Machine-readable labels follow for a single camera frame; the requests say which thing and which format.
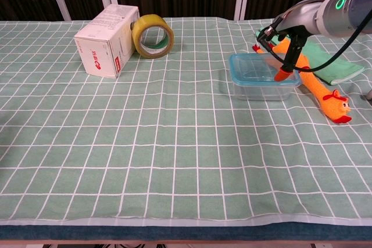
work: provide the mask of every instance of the red logo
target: red logo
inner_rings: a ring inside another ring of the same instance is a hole
[[[116,66],[116,71],[119,72],[121,69],[121,66],[120,66],[120,61],[118,57],[115,58],[115,66]]]
[[[95,67],[98,70],[100,70],[101,69],[101,64],[99,64],[99,62],[98,62],[97,52],[96,51],[92,51],[92,55],[93,55]]]

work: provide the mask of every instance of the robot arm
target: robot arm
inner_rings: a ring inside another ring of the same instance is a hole
[[[283,63],[276,80],[286,79],[293,69],[302,71],[320,70],[334,61],[356,38],[359,33],[372,33],[372,0],[305,0],[276,17],[273,23],[264,28],[257,40]],[[299,69],[296,62],[302,47],[311,35],[326,37],[351,36],[343,48],[323,66],[316,69]],[[291,38],[285,59],[275,55],[268,42],[278,35]]]

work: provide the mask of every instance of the green checkered tablecloth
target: green checkered tablecloth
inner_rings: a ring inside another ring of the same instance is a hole
[[[333,87],[353,117],[336,125],[303,86],[232,95],[229,56],[270,20],[166,20],[173,51],[117,80],[85,73],[87,22],[0,22],[0,224],[372,225],[370,35],[344,54],[366,71]]]

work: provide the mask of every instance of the green led ring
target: green led ring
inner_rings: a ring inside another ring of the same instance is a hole
[[[336,2],[336,9],[337,9],[337,10],[340,10],[340,9],[343,7],[343,5],[345,4],[345,1],[346,1],[346,0],[338,0],[338,1]]]

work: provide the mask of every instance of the black cable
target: black cable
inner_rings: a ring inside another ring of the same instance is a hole
[[[323,68],[326,68],[329,64],[331,64],[333,61],[335,61],[350,45],[351,43],[356,39],[356,37],[359,35],[359,33],[362,32],[363,28],[368,24],[368,22],[372,19],[372,9],[369,11],[367,16],[362,20],[360,25],[358,25],[357,29],[354,31],[354,33],[350,36],[350,38],[344,43],[344,45],[332,56],[328,59],[327,62],[323,63],[322,65],[319,65],[318,67],[312,68],[312,69],[303,69],[294,66],[293,69],[301,72],[315,72],[319,71]]]

